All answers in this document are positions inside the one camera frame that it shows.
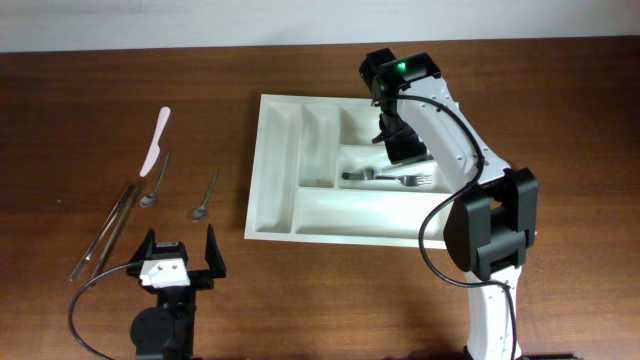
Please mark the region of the steel fork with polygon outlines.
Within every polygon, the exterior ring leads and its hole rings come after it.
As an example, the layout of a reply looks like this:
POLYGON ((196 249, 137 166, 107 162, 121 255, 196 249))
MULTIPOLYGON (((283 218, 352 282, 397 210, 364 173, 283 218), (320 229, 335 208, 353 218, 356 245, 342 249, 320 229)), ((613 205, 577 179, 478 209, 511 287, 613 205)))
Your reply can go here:
POLYGON ((433 183, 432 177, 428 175, 382 175, 373 180, 395 181, 405 187, 418 187, 433 183))
POLYGON ((410 161, 408 163, 392 164, 382 167, 368 166, 352 172, 344 171, 341 173, 341 178, 344 180, 373 180, 376 177, 381 177, 386 171, 399 169, 404 170, 405 168, 408 168, 410 166, 431 160, 433 160, 433 156, 427 155, 425 157, 419 158, 418 160, 410 161))

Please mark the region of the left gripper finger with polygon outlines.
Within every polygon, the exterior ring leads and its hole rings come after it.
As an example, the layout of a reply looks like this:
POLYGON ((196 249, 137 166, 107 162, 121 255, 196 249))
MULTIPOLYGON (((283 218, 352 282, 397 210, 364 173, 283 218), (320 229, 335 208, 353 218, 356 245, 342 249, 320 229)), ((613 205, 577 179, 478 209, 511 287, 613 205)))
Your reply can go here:
POLYGON ((155 231, 153 229, 149 229, 143 242, 131 257, 130 262, 139 263, 150 258, 153 254, 155 244, 155 231))
POLYGON ((213 279, 226 277, 227 268, 216 241, 214 228, 211 224, 207 226, 205 261, 209 266, 209 272, 213 279))

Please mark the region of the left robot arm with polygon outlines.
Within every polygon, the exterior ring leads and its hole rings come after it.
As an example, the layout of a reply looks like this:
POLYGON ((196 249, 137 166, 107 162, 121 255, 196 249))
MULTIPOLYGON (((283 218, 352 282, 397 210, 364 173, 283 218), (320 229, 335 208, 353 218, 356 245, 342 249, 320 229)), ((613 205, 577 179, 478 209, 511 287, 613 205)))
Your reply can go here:
POLYGON ((154 295, 157 303, 141 311, 130 327, 137 359, 191 359, 193 357, 196 293, 212 290, 227 275, 214 228, 207 227, 206 269, 189 270, 182 242, 158 243, 149 230, 130 259, 127 275, 154 295))

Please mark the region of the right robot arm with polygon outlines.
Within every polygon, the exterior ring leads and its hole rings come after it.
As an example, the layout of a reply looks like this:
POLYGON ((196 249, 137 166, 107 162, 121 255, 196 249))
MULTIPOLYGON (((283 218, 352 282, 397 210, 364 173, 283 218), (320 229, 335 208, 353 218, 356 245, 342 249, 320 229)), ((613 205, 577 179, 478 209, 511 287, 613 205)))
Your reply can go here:
POLYGON ((452 187, 418 230, 425 233, 442 211, 446 250, 465 275, 443 282, 469 295, 467 359, 518 359, 516 292, 526 252, 536 236, 538 182, 528 168, 514 169, 481 139, 453 99, 441 70, 425 52, 405 58, 388 48, 366 55, 359 67, 379 115, 375 142, 394 165, 433 157, 452 187))

